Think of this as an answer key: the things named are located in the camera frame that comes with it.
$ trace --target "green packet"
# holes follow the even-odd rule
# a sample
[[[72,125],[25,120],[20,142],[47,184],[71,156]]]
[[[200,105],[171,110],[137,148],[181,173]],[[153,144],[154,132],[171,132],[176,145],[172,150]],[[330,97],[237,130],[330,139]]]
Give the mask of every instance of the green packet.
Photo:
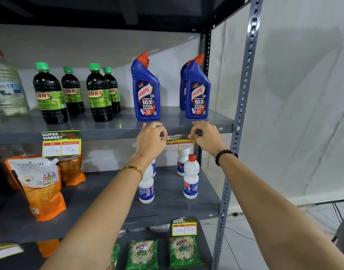
[[[157,242],[158,240],[130,241],[125,270],[158,269]]]
[[[169,241],[170,268],[186,268],[201,265],[195,236],[172,237]]]
[[[112,254],[111,254],[111,262],[107,270],[113,270],[116,267],[119,249],[120,249],[120,245],[118,243],[115,244],[113,247]]]

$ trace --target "gray shelf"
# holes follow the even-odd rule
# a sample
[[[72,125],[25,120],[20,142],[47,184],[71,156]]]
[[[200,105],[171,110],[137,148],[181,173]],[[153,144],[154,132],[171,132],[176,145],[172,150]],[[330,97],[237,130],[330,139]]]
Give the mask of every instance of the gray shelf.
[[[139,232],[129,232],[117,239],[117,243],[121,245],[120,252],[118,254],[118,261],[116,265],[117,270],[124,270],[127,262],[128,254],[128,242],[131,240],[151,240],[158,239],[157,246],[157,257],[158,266],[161,270],[170,270],[169,268],[169,248],[168,239],[171,237],[171,231],[168,233],[154,233],[150,230],[144,230]],[[188,269],[190,270],[210,270],[212,255],[208,247],[206,238],[204,236],[201,225],[198,222],[197,227],[197,237],[196,237],[197,247],[203,261],[203,265],[193,266]],[[39,253],[35,243],[29,243],[22,245],[24,252],[16,254],[0,260],[0,270],[2,269],[14,269],[16,265],[23,270],[38,270],[45,259],[42,258]]]
[[[231,133],[233,120],[213,110],[205,119],[220,128],[220,133]],[[191,131],[193,119],[186,118],[179,107],[161,107],[160,122],[169,135]],[[70,121],[59,125],[47,125],[41,112],[34,110],[21,117],[1,116],[0,145],[42,142],[41,132],[79,130],[82,140],[105,140],[137,137],[143,121],[138,121],[134,108],[122,108],[109,122],[94,122],[90,109],[82,115],[71,116]]]
[[[22,193],[15,192],[0,210],[0,242],[26,243],[63,238],[117,172],[86,173],[85,182],[63,186],[67,209],[46,222],[37,222]],[[177,174],[177,166],[157,167],[154,186],[155,198],[150,204],[142,204],[136,193],[124,229],[162,225],[180,217],[200,220],[218,217],[220,198],[202,170],[198,196],[193,200],[183,195],[183,177]]]

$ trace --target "blue bottle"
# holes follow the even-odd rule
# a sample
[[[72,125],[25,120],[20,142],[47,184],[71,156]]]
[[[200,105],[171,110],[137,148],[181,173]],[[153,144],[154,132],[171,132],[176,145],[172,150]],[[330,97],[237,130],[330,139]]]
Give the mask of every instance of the blue bottle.
[[[200,68],[204,54],[191,61],[187,69],[186,117],[191,119],[208,117],[211,82]]]
[[[159,120],[161,102],[159,80],[148,71],[148,53],[139,55],[132,63],[134,111],[139,121]]]
[[[179,107],[182,111],[186,109],[186,87],[187,87],[187,68],[191,61],[182,66],[181,83],[179,84]]]

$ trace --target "bangle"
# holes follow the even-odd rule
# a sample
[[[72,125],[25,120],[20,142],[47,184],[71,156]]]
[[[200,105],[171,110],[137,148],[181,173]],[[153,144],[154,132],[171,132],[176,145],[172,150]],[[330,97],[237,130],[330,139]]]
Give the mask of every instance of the bangle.
[[[133,169],[133,170],[135,170],[135,171],[138,171],[140,174],[141,174],[141,181],[142,181],[142,178],[143,178],[143,173],[141,172],[141,170],[139,169],[139,168],[136,168],[136,167],[134,167],[134,166],[127,166],[127,167],[124,167],[124,168],[122,168],[119,172],[121,172],[122,170],[124,170],[124,169]]]
[[[238,154],[234,151],[231,151],[231,150],[221,150],[219,153],[217,153],[217,156],[216,156],[216,164],[217,166],[219,166],[219,157],[224,154],[224,153],[230,153],[230,154],[233,154],[235,157],[238,158]]]

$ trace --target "perforated metal post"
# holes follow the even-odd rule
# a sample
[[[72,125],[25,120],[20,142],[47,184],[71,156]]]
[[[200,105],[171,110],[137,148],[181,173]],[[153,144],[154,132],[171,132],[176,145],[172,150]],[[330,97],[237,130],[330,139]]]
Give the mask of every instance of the perforated metal post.
[[[209,53],[210,53],[210,46],[211,46],[211,31],[201,33],[201,38],[199,41],[199,54],[204,54],[204,60],[201,65],[202,71],[208,77],[208,67],[209,67]],[[202,164],[202,149],[197,144],[194,147],[194,154],[196,155],[196,159],[201,166]]]
[[[251,0],[251,8],[249,11],[248,28],[246,45],[244,50],[243,67],[241,75],[241,83],[238,96],[238,107],[236,116],[234,118],[234,128],[232,133],[231,150],[238,153],[243,122],[245,117],[247,98],[249,92],[249,86],[251,82],[252,67],[254,61],[254,54],[257,45],[258,29],[260,15],[262,12],[263,0]],[[227,181],[227,177],[224,179],[224,188],[222,192],[222,200],[219,209],[218,226],[216,233],[216,240],[214,243],[214,252],[212,260],[212,270],[218,269],[220,251],[222,250],[222,241],[224,235],[224,228],[227,219],[227,211],[229,200],[231,198],[231,187]]]

